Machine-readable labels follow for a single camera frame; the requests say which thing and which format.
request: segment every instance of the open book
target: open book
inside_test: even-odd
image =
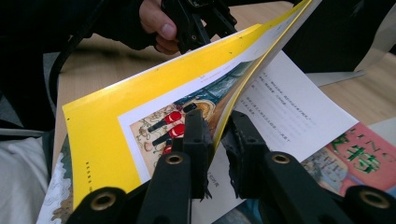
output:
[[[285,106],[278,100],[280,90],[293,104]],[[307,155],[322,148],[302,165],[323,188],[344,195],[348,187],[364,184],[396,195],[396,147],[334,104],[283,51],[261,70],[234,109],[254,120],[271,149]],[[72,188],[78,183],[73,183],[71,160],[66,139],[38,223],[64,223],[73,212]],[[208,172],[213,198],[192,201],[191,223],[212,223],[244,201],[235,198],[228,171],[228,158],[219,144]],[[234,211],[223,218],[243,216]]]
[[[218,146],[240,93],[260,76],[318,2],[302,1],[278,19],[64,105],[73,170],[68,209],[95,189],[111,186],[129,192],[148,181],[166,140],[182,136],[184,116],[192,109],[204,111]],[[155,126],[163,120],[164,125]],[[321,147],[293,155],[302,161]]]

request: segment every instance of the black clothing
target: black clothing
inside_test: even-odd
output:
[[[98,4],[104,11],[85,37],[97,33],[132,49],[153,43],[139,18],[142,0],[0,1],[0,91],[16,110],[23,128],[49,131],[55,118],[43,76],[43,53],[60,51],[85,27]]]

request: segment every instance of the black cable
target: black cable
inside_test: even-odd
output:
[[[96,5],[96,8],[93,10],[88,19],[84,22],[81,28],[70,38],[66,47],[61,51],[61,53],[56,58],[53,66],[51,67],[49,73],[49,96],[52,102],[56,105],[58,98],[58,77],[61,73],[62,67],[66,62],[67,58],[72,54],[77,45],[81,42],[81,40],[87,36],[97,19],[100,17],[102,12],[104,11],[107,3],[110,0],[100,0]]]

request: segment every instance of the clamp jaw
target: clamp jaw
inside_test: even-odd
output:
[[[396,220],[395,198],[368,186],[350,187],[345,197],[323,189],[290,154],[270,151],[243,113],[233,111],[221,142],[235,196],[259,199],[263,223],[390,224]]]
[[[210,197],[207,170],[214,148],[201,110],[185,118],[185,133],[163,153],[150,181],[126,193],[105,187],[88,194],[67,224],[191,223],[191,199]]]
[[[163,0],[162,10],[177,26],[180,53],[236,32],[236,19],[221,0]]]

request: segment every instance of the paper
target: paper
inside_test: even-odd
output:
[[[271,150],[302,161],[358,122],[321,92],[283,51],[259,72],[235,109],[250,117]],[[242,202],[235,198],[228,166],[220,146],[209,168],[213,199],[192,202],[192,223],[211,223]]]

